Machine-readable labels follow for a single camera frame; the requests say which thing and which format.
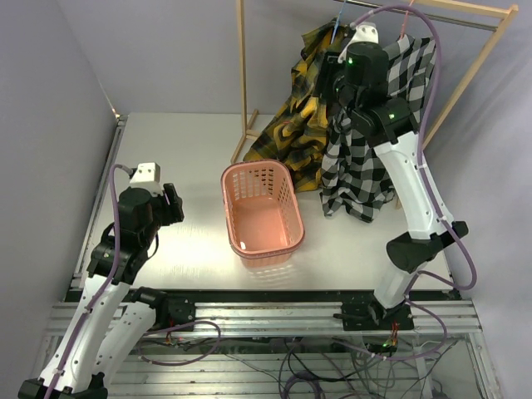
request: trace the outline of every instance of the wire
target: wire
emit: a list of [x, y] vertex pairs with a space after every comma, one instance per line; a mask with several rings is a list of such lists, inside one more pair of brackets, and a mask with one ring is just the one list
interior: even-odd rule
[[246, 362], [244, 359], [238, 359], [237, 357], [234, 357], [234, 356], [231, 356], [231, 355], [228, 355], [227, 353], [225, 353], [225, 356], [226, 357], [229, 357], [230, 359], [233, 359], [233, 360], [236, 360], [238, 362], [241, 362], [243, 364], [245, 364], [246, 366], [248, 366], [249, 368], [255, 370], [256, 372], [262, 372], [263, 374], [269, 376], [269, 377], [272, 377], [278, 384], [281, 383], [281, 381], [274, 375], [274, 374], [270, 374], [269, 372], [267, 372], [266, 370], [261, 370], [260, 368]]
[[159, 250], [159, 233], [157, 233], [155, 235], [155, 251], [153, 251], [153, 254], [150, 255], [150, 257], [146, 260], [150, 260], [151, 258], [153, 258], [155, 256], [155, 254], [157, 254], [157, 251]]
[[434, 364], [432, 365], [431, 369], [426, 373], [426, 375], [424, 377], [421, 377], [421, 378], [418, 378], [417, 380], [414, 381], [414, 383], [412, 385], [410, 385], [410, 387], [401, 395], [401, 397], [399, 399], [403, 399], [403, 397], [405, 397], [405, 395], [411, 391], [411, 389], [418, 383], [418, 382], [421, 382], [423, 381], [423, 386], [421, 387], [421, 394], [423, 394], [423, 389], [425, 389], [425, 383], [426, 383], [426, 379], [432, 374], [432, 372], [434, 371], [434, 367], [436, 367], [436, 364], [438, 364], [438, 362], [444, 357], [444, 355], [446, 353], [448, 353], [459, 341], [454, 341], [451, 345], [449, 345], [449, 347], [447, 347], [447, 349], [445, 351], [443, 351], [442, 354], [440, 354], [440, 356], [436, 359], [436, 361], [434, 362]]
[[319, 375], [317, 375], [316, 373], [314, 373], [313, 371], [311, 371], [307, 365], [305, 363], [303, 363], [303, 361], [299, 358], [299, 356], [294, 352], [295, 350], [295, 347], [293, 347], [292, 349], [289, 349], [288, 348], [288, 345], [287, 343], [284, 343], [284, 345], [286, 346], [286, 348], [288, 349], [288, 358], [287, 358], [287, 361], [288, 361], [288, 369], [290, 370], [290, 372], [292, 373], [292, 375], [296, 375], [298, 374], [297, 372], [295, 372], [293, 369], [292, 369], [292, 365], [290, 364], [290, 357], [291, 356], [294, 356], [296, 358], [296, 360], [299, 362], [299, 364], [301, 364], [301, 366], [305, 369], [305, 372], [307, 372], [307, 374], [305, 374], [305, 376], [310, 376], [310, 377], [305, 377], [305, 376], [300, 376], [300, 378], [307, 378], [308, 381], [322, 381], [322, 382], [340, 382], [340, 381], [346, 381], [346, 378], [349, 378], [351, 376], [353, 376], [355, 374], [355, 372], [352, 372], [352, 373], [349, 373], [347, 374], [346, 376], [342, 375], [342, 378], [330, 378], [330, 377], [320, 377]]
[[336, 339], [336, 338], [334, 338], [333, 341], [336, 342], [336, 343], [339, 343], [340, 345], [343, 345], [344, 347], [348, 347], [349, 349], [355, 350], [355, 351], [360, 352], [360, 353], [365, 353], [365, 354], [367, 354], [370, 357], [373, 357], [373, 358], [376, 358], [376, 359], [379, 359], [379, 360], [383, 360], [383, 361], [389, 361], [389, 362], [399, 362], [401, 360], [415, 360], [415, 359], [426, 357], [426, 356], [428, 356], [428, 355], [430, 355], [432, 353], [437, 352], [439, 349], [441, 349], [446, 344], [446, 339], [448, 337], [447, 327], [446, 327], [445, 323], [443, 322], [443, 320], [437, 314], [435, 314], [434, 312], [432, 312], [431, 310], [429, 310], [427, 308], [424, 308], [424, 307], [422, 307], [420, 305], [416, 305], [410, 299], [406, 299], [405, 303], [410, 305], [413, 308], [418, 308], [422, 312], [425, 312], [425, 313], [429, 314], [430, 316], [432, 316], [441, 325], [441, 329], [443, 330], [443, 338], [441, 339], [441, 342], [438, 345], [436, 345], [432, 349], [429, 349], [426, 352], [417, 353], [415, 355], [403, 356], [403, 357], [396, 357], [396, 356], [394, 356], [394, 357], [386, 357], [386, 356], [378, 355], [378, 354], [373, 353], [373, 352], [369, 352], [366, 348], [357, 347], [355, 345], [352, 345], [351, 343], [344, 342], [344, 341]]
[[429, 199], [431, 200], [431, 203], [432, 203], [432, 206], [434, 207], [436, 215], [438, 216], [438, 218], [441, 221], [442, 225], [446, 228], [446, 230], [449, 233], [449, 235], [453, 238], [453, 240], [456, 242], [456, 244], [460, 248], [462, 254], [465, 257], [465, 260], [467, 261], [467, 263], [469, 265], [470, 271], [471, 271], [471, 281], [470, 281], [470, 283], [465, 285], [465, 286], [460, 286], [460, 285], [455, 284], [455, 283], [453, 283], [453, 282], [451, 282], [451, 281], [449, 281], [449, 280], [447, 280], [445, 278], [442, 278], [442, 277], [438, 276], [437, 274], [434, 274], [432, 272], [427, 272], [425, 270], [421, 270], [421, 271], [417, 272], [416, 276], [412, 279], [411, 283], [409, 284], [408, 288], [405, 291], [405, 295], [407, 295], [410, 292], [412, 286], [417, 281], [417, 278], [419, 277], [420, 274], [426, 274], [426, 275], [431, 276], [431, 277], [433, 277], [433, 278], [435, 278], [435, 279], [437, 279], [437, 280], [439, 280], [439, 281], [441, 281], [441, 282], [443, 282], [443, 283], [445, 283], [447, 285], [450, 285], [451, 287], [453, 287], [455, 289], [466, 291], [468, 289], [472, 289], [476, 285], [476, 281], [477, 281], [477, 278], [478, 278], [477, 271], [476, 271], [476, 266], [475, 266], [475, 263], [473, 262], [473, 258], [470, 256], [469, 251], [467, 250], [466, 246], [462, 243], [460, 237], [458, 237], [458, 235], [455, 233], [455, 230], [453, 230], [451, 225], [446, 221], [446, 217], [443, 214], [443, 211], [441, 210], [439, 201], [437, 200], [436, 195], [435, 195], [434, 191], [432, 190], [431, 182], [429, 181], [428, 175], [427, 175], [427, 173], [425, 171], [425, 157], [423, 156], [423, 141], [424, 141], [424, 138], [425, 138], [426, 126], [428, 124], [429, 115], [431, 114], [431, 110], [432, 110], [432, 107], [434, 105], [434, 100], [436, 99], [436, 93], [438, 92], [438, 88], [439, 88], [439, 85], [440, 85], [440, 78], [441, 78], [442, 55], [441, 55], [441, 40], [440, 40], [440, 36], [438, 35], [438, 32], [436, 31], [436, 28], [434, 27], [434, 24], [432, 23], [432, 21], [423, 12], [419, 11], [418, 9], [416, 9], [416, 8], [414, 8], [412, 6], [407, 6], [407, 5], [402, 5], [402, 4], [391, 5], [391, 6], [382, 6], [382, 7], [379, 7], [377, 9], [375, 9], [375, 10], [371, 10], [370, 12], [367, 12], [366, 14], [362, 15], [361, 17], [359, 17], [355, 22], [353, 22], [351, 24], [351, 26], [352, 27], [353, 26], [356, 27], [356, 26], [360, 25], [362, 22], [366, 21], [368, 18], [372, 17], [373, 15], [378, 14], [379, 12], [389, 11], [389, 10], [392, 10], [392, 9], [408, 11], [408, 12], [411, 12], [413, 14], [416, 14], [416, 16], [418, 16], [427, 25], [427, 27], [429, 28], [429, 30], [432, 33], [432, 36], [434, 37], [434, 42], [435, 42], [436, 49], [437, 49], [437, 51], [436, 51], [436, 62], [435, 62], [435, 65], [434, 65], [434, 79], [433, 79], [433, 83], [432, 83], [431, 94], [429, 95], [429, 99], [428, 99], [428, 101], [426, 103], [425, 112], [423, 114], [423, 118], [421, 119], [421, 125], [420, 125], [420, 129], [419, 129], [419, 132], [418, 132], [419, 142], [418, 142], [417, 154], [416, 154], [417, 164], [418, 164], [417, 167], [418, 167], [418, 169], [420, 171], [420, 176], [421, 176], [421, 179], [423, 180], [423, 185], [425, 186], [426, 193], [428, 194]]
[[124, 170], [128, 175], [131, 175], [133, 173], [133, 170], [131, 170], [127, 166], [120, 164], [114, 164], [109, 170], [109, 188], [111, 189], [111, 205], [113, 209], [113, 219], [115, 226], [115, 256], [113, 257], [111, 271], [109, 272], [106, 281], [104, 281], [104, 283], [96, 291], [89, 303], [85, 306], [86, 312], [81, 314], [80, 318], [77, 320], [76, 325], [72, 329], [72, 334], [68, 339], [68, 342], [65, 346], [65, 350], [61, 356], [61, 359], [59, 360], [59, 363], [57, 364], [57, 372], [54, 374], [52, 380], [50, 381], [50, 385], [48, 386], [43, 399], [50, 399], [50, 396], [52, 395], [54, 389], [57, 386], [57, 383], [59, 382], [59, 378], [61, 377], [61, 371], [67, 364], [68, 357], [71, 355], [72, 349], [74, 348], [76, 340], [80, 335], [81, 329], [83, 328], [85, 321], [89, 318], [89, 315], [91, 314], [94, 305], [98, 302], [101, 295], [106, 291], [112, 279], [115, 277], [116, 270], [118, 269], [120, 257], [116, 255], [120, 253], [120, 218], [118, 217], [118, 199], [116, 198], [115, 187], [115, 170], [117, 169]]
[[340, 26], [340, 18], [342, 17], [343, 8], [346, 7], [347, 0], [343, 0], [342, 7], [340, 8], [340, 12], [338, 13], [338, 17], [336, 18], [336, 22], [334, 23], [334, 30], [332, 31], [331, 36], [331, 43], [333, 44], [334, 38], [336, 37], [336, 31], [338, 30], [338, 27]]
[[202, 359], [205, 359], [208, 355], [210, 355], [211, 353], [216, 351], [216, 349], [218, 349], [219, 343], [222, 340], [222, 330], [220, 330], [218, 324], [210, 322], [208, 320], [198, 320], [198, 321], [191, 322], [191, 323], [181, 324], [181, 325], [175, 326], [175, 327], [165, 328], [163, 330], [149, 331], [146, 334], [144, 334], [144, 337], [149, 337], [150, 335], [156, 335], [156, 334], [172, 333], [173, 331], [179, 331], [179, 330], [182, 330], [184, 328], [197, 326], [198, 324], [209, 324], [210, 326], [216, 328], [216, 331], [218, 332], [218, 338], [216, 339], [216, 342], [203, 355], [198, 356], [196, 359], [187, 360], [186, 362], [158, 362], [156, 360], [151, 360], [151, 359], [147, 358], [146, 356], [144, 356], [142, 354], [142, 342], [140, 342], [138, 347], [137, 347], [138, 352], [139, 352], [139, 359], [144, 361], [144, 362], [148, 362], [150, 364], [155, 364], [157, 366], [169, 366], [169, 367], [186, 366], [188, 364], [196, 363], [196, 362], [199, 362]]
[[[427, 176], [427, 173], [425, 171], [424, 156], [423, 156], [423, 139], [425, 137], [425, 131], [426, 131], [426, 125], [428, 123], [428, 118], [429, 118], [429, 115], [431, 114], [431, 109], [432, 109], [432, 106], [434, 104], [434, 100], [436, 99], [436, 93], [438, 91], [438, 86], [440, 84], [441, 63], [442, 63], [442, 61], [441, 61], [441, 40], [440, 40], [440, 37], [438, 35], [438, 32], [436, 31], [436, 28], [434, 27], [434, 24], [431, 22], [431, 20], [423, 12], [417, 10], [416, 8], [414, 8], [412, 6], [406, 6], [406, 5], [399, 4], [399, 5], [383, 6], [383, 7], [377, 8], [375, 10], [371, 10], [370, 12], [367, 12], [366, 14], [362, 15], [361, 17], [359, 17], [354, 23], [351, 24], [351, 26], [356, 28], [362, 22], [366, 21], [369, 17], [372, 17], [373, 15], [378, 14], [379, 12], [389, 11], [389, 10], [392, 10], [392, 9], [399, 9], [399, 10], [408, 11], [408, 12], [411, 12], [413, 14], [416, 14], [427, 25], [427, 27], [429, 28], [429, 30], [432, 33], [432, 36], [434, 37], [434, 41], [435, 41], [435, 45], [436, 45], [436, 49], [437, 49], [437, 51], [436, 51], [436, 62], [435, 62], [435, 65], [434, 65], [434, 80], [433, 80], [433, 83], [432, 83], [433, 86], [432, 86], [431, 94], [430, 94], [429, 99], [428, 99], [428, 101], [426, 103], [426, 110], [425, 110], [425, 113], [423, 114], [423, 118], [421, 119], [421, 125], [420, 125], [420, 129], [419, 129], [419, 132], [418, 132], [418, 140], [419, 140], [419, 142], [418, 142], [418, 146], [417, 146], [417, 164], [418, 164], [417, 167], [418, 167], [418, 169], [420, 171], [420, 176], [421, 176], [421, 179], [423, 180], [423, 185], [425, 186], [426, 192], [427, 192], [427, 194], [428, 194], [428, 196], [429, 196], [429, 198], [431, 200], [431, 203], [432, 203], [432, 205], [434, 207], [434, 210], [435, 210], [439, 220], [441, 221], [443, 226], [446, 228], [446, 230], [449, 233], [449, 235], [455, 240], [455, 242], [458, 245], [458, 247], [461, 249], [462, 253], [464, 254], [465, 259], [467, 260], [467, 263], [469, 264], [470, 271], [471, 271], [471, 282], [468, 285], [466, 285], [466, 286], [460, 286], [460, 285], [454, 284], [453, 282], [448, 281], [448, 280], [438, 276], [437, 274], [434, 274], [434, 273], [431, 273], [431, 272], [426, 272], [424, 270], [419, 271], [419, 272], [416, 273], [416, 275], [411, 280], [410, 284], [408, 284], [408, 286], [407, 286], [407, 288], [405, 290], [405, 303], [409, 304], [411, 307], [418, 308], [418, 309], [422, 310], [423, 312], [425, 312], [427, 314], [430, 314], [441, 325], [441, 328], [443, 330], [443, 338], [441, 339], [441, 342], [435, 348], [432, 348], [428, 352], [419, 353], [419, 354], [411, 356], [411, 357], [399, 357], [399, 358], [396, 357], [395, 359], [390, 359], [390, 360], [397, 361], [397, 360], [412, 360], [412, 359], [424, 357], [424, 356], [426, 356], [428, 354], [431, 354], [433, 352], [437, 352], [438, 349], [440, 349], [441, 347], [443, 347], [445, 345], [445, 341], [447, 339], [447, 335], [448, 335], [447, 334], [447, 328], [446, 328], [446, 325], [443, 323], [443, 320], [440, 317], [438, 317], [435, 313], [433, 313], [432, 311], [430, 311], [430, 310], [428, 310], [426, 308], [423, 308], [423, 307], [421, 307], [419, 305], [415, 305], [408, 298], [408, 294], [411, 291], [412, 287], [414, 286], [414, 283], [419, 278], [419, 275], [423, 273], [423, 274], [429, 275], [429, 276], [431, 276], [433, 278], [436, 278], [437, 280], [442, 281], [443, 283], [446, 283], [446, 284], [450, 285], [453, 288], [456, 288], [456, 289], [459, 289], [459, 290], [460, 289], [461, 290], [467, 290], [467, 289], [471, 289], [471, 288], [475, 287], [476, 281], [477, 281], [477, 271], [476, 271], [475, 264], [473, 263], [473, 259], [470, 256], [469, 252], [467, 251], [467, 248], [461, 242], [460, 237], [458, 237], [458, 235], [455, 233], [455, 231], [453, 230], [451, 225], [449, 223], [447, 223], [446, 217], [445, 217], [445, 215], [443, 214], [443, 211], [440, 208], [440, 204], [438, 203], [436, 195], [434, 194], [434, 191], [431, 188], [431, 183], [430, 183], [430, 181], [428, 179], [428, 176]], [[360, 347], [355, 347], [355, 346], [353, 346], [351, 344], [345, 344], [345, 343], [342, 343], [342, 344], [347, 346], [347, 347], [350, 347], [351, 349], [357, 350], [359, 352], [364, 352], [364, 353], [370, 354], [371, 356], [374, 356], [374, 357], [377, 356], [377, 358], [380, 358], [382, 360], [388, 360], [387, 357], [382, 357], [380, 355], [375, 355], [374, 353], [371, 354], [366, 349], [363, 349], [363, 348], [360, 348]]]
[[329, 356], [327, 356], [325, 353], [322, 353], [322, 356], [325, 357], [325, 358], [328, 360], [328, 362], [332, 364], [332, 366], [333, 366], [334, 369], [337, 371], [337, 373], [340, 375], [340, 377], [346, 382], [347, 387], [350, 388], [353, 392], [356, 393], [357, 390], [356, 390], [355, 387], [350, 383], [350, 381], [347, 379], [347, 377], [343, 375], [342, 370], [340, 370], [340, 367], [338, 367], [338, 366], [336, 365], [336, 363], [333, 362], [333, 360], [332, 360]]

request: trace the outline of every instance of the gray wall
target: gray wall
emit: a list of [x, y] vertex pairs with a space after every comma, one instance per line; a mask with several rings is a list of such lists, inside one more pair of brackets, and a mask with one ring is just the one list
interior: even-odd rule
[[[532, 392], [532, 4], [521, 3], [426, 154], [450, 209], [470, 226], [465, 242], [480, 276], [471, 295], [509, 399]], [[468, 282], [460, 251], [448, 259]]]
[[0, 2], [0, 391], [66, 292], [114, 116], [55, 0]]
[[[119, 112], [239, 111], [233, 0], [58, 1]], [[507, 7], [511, 1], [482, 3]], [[470, 223], [466, 242], [480, 270], [473, 296], [508, 398], [528, 397], [532, 389], [525, 374], [530, 359], [523, 357], [532, 333], [526, 203], [532, 163], [527, 126], [532, 47], [526, 38], [532, 12], [528, 2], [521, 3], [515, 25], [428, 151], [444, 197], [455, 215]], [[302, 46], [299, 35], [338, 9], [331, 0], [246, 1], [250, 107], [264, 113], [278, 109], [289, 93], [289, 69]], [[363, 11], [349, 7], [344, 21]], [[401, 17], [378, 16], [376, 22], [383, 43], [397, 37]], [[445, 59], [438, 111], [489, 34], [436, 27]], [[426, 34], [415, 19], [408, 31]], [[466, 281], [461, 257], [456, 251], [449, 256], [456, 276]]]
[[[119, 113], [240, 111], [234, 0], [58, 2]], [[332, 19], [340, 3], [244, 3], [249, 107], [275, 113], [290, 92], [290, 68], [303, 47], [301, 34]], [[350, 22], [365, 11], [347, 6], [343, 21]], [[381, 14], [375, 22], [382, 43], [388, 44], [397, 38], [402, 16]], [[474, 59], [470, 53], [478, 53], [489, 33], [438, 22], [436, 27], [446, 44], [446, 78], [456, 81]], [[415, 18], [411, 18], [408, 32], [427, 34]], [[451, 89], [444, 88], [438, 107]]]

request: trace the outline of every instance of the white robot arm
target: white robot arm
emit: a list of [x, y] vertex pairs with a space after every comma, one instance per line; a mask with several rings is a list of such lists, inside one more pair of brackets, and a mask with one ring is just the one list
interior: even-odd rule
[[[166, 327], [169, 314], [165, 293], [139, 288], [121, 320], [106, 335], [116, 310], [148, 259], [148, 248], [160, 227], [183, 220], [182, 201], [172, 184], [161, 187], [160, 167], [145, 163], [134, 170], [117, 208], [120, 252], [115, 253], [114, 237], [109, 235], [111, 224], [92, 251], [89, 277], [61, 345], [40, 377], [22, 384], [19, 398], [106, 399], [105, 386], [142, 335], [154, 325]], [[119, 262], [112, 282], [90, 307], [111, 273], [115, 256]]]
[[[388, 56], [375, 42], [354, 42], [344, 50], [341, 79], [335, 92], [349, 111], [352, 125], [367, 139], [392, 179], [405, 210], [408, 230], [387, 244], [392, 261], [374, 291], [370, 307], [376, 322], [400, 307], [406, 291], [415, 281], [416, 272], [433, 260], [445, 247], [455, 242], [442, 223], [444, 220], [461, 238], [468, 233], [465, 222], [457, 222], [445, 207], [425, 159], [419, 162], [417, 122], [403, 98], [387, 96]], [[426, 174], [426, 181], [421, 169]], [[427, 193], [434, 193], [434, 200]]]

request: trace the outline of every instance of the checkered shirt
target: checkered shirt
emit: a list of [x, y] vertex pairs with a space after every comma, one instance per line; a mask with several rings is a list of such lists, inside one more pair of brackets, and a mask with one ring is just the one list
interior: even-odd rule
[[[384, 50], [390, 59], [388, 95], [405, 98], [419, 122], [434, 69], [434, 40], [405, 35]], [[351, 127], [345, 108], [329, 121], [328, 139], [322, 162], [323, 213], [329, 216], [345, 205], [349, 214], [372, 222], [393, 198], [390, 176], [366, 139]]]

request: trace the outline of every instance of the pink laundry basket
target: pink laundry basket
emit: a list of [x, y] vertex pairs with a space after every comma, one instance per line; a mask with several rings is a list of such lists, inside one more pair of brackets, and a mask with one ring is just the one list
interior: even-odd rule
[[243, 162], [222, 175], [229, 243], [245, 266], [280, 264], [303, 242], [305, 230], [286, 166]]

